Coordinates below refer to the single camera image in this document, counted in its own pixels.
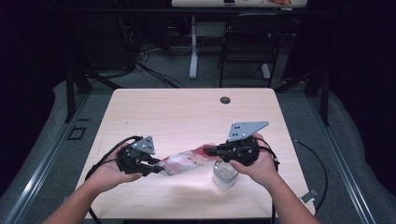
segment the hand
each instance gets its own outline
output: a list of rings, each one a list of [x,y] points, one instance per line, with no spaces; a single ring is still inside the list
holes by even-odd
[[[128,175],[122,173],[116,162],[111,161],[116,159],[117,153],[127,145],[127,143],[124,143],[120,147],[116,148],[106,159],[106,161],[110,162],[99,166],[84,184],[90,185],[92,190],[95,190],[96,193],[99,194],[115,188],[118,184],[132,182],[142,177],[141,173]]]
[[[254,133],[253,137],[263,140],[262,135],[259,133]],[[257,142],[261,147],[268,147],[263,141]],[[252,180],[267,189],[280,178],[271,154],[265,150],[260,150],[259,158],[250,166],[245,166],[237,161],[230,161],[230,164],[236,171],[249,175]]]

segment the dark background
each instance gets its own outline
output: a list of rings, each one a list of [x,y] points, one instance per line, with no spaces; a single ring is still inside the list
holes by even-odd
[[[284,77],[302,76],[317,67],[326,55],[333,33],[341,30],[341,45],[337,46],[329,69],[331,91],[341,99],[358,126],[366,160],[378,180],[396,194],[396,169],[392,166],[396,159],[395,18],[388,3],[359,1],[348,2],[347,6],[345,1],[336,2],[310,1],[308,9],[312,11],[342,11],[346,7],[349,10],[341,24],[301,22]],[[147,3],[151,5],[139,7],[169,7],[169,1]],[[52,88],[65,80],[70,64],[126,69],[134,67],[134,57],[131,46],[124,45],[115,18],[83,17],[77,19],[81,21],[77,26],[67,27],[59,17],[44,16],[35,1],[0,4],[0,193],[3,194],[40,134],[53,105]],[[113,6],[107,0],[95,4]],[[106,34],[94,27],[95,20],[103,21]],[[151,36],[152,41],[167,48],[167,36],[153,35],[153,31],[166,30],[163,26],[177,23],[177,18],[147,16],[143,21],[138,25],[149,28],[140,29],[139,35]]]

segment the person's right hand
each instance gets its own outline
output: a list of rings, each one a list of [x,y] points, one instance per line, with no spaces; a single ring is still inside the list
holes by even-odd
[[[253,137],[263,139],[259,133],[254,133]],[[263,141],[258,140],[257,143],[261,147],[267,147]],[[267,189],[275,185],[280,178],[271,154],[265,150],[260,150],[259,158],[250,166],[245,166],[237,161],[230,161],[230,164],[236,171],[249,175],[252,180]]]

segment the chair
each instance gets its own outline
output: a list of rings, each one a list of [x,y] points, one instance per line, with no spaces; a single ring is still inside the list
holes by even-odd
[[[276,14],[242,13],[231,17],[224,26],[220,51],[219,86],[222,87],[224,62],[264,63],[272,65],[268,87],[271,86],[277,54],[283,35],[290,28],[290,19]]]

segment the gray carpet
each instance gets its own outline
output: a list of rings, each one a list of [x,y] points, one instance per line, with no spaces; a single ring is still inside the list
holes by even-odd
[[[219,70],[216,69],[218,49],[210,45],[210,40],[206,41],[210,48],[206,48],[205,45],[200,47],[198,78],[195,80],[189,79],[190,53],[175,54],[172,51],[154,50],[149,57],[145,56],[148,61],[144,64],[155,71],[175,78],[187,88],[216,88],[219,85]],[[282,51],[279,64],[286,62],[288,49],[284,48]],[[280,74],[282,74],[282,65],[276,70],[274,87],[280,85]],[[114,78],[112,81],[126,88],[165,88],[160,80],[146,72],[139,72],[139,69],[135,69],[127,76]],[[48,175],[44,176],[45,181],[40,186],[40,191],[32,196],[33,202],[27,204],[25,212],[21,214],[23,220],[21,223],[40,223],[59,206],[64,196],[73,192],[111,96],[111,90],[108,87],[95,80],[91,80],[91,83],[94,88],[91,95],[85,97],[77,92],[78,98],[85,104],[71,123],[71,127],[85,129],[85,133],[80,140],[60,141],[59,154],[55,156]],[[326,167],[329,177],[328,192],[323,205],[317,212],[317,218],[322,223],[361,223],[360,214],[351,200],[345,180],[340,176],[340,171],[334,162],[329,140],[316,116],[318,112],[312,106],[312,102],[316,99],[305,98],[302,92],[303,87],[304,84],[298,85],[288,92],[278,94],[277,97],[290,136],[312,148]],[[2,223],[5,223],[10,212],[14,211],[12,209],[35,169],[46,158],[57,142],[57,137],[65,129],[65,84],[61,83],[54,91],[56,102],[49,120],[20,173],[0,200],[0,222]],[[330,129],[376,223],[395,223],[393,214],[396,211],[396,199],[376,181],[375,175],[365,163],[364,146],[359,132],[341,102],[334,95],[330,98],[329,121]],[[71,133],[70,127],[66,130],[67,138]],[[315,201],[315,205],[318,205],[325,186],[323,170],[312,152],[299,144],[294,146],[308,187],[320,192]],[[104,223],[122,223],[122,221],[104,220]]]

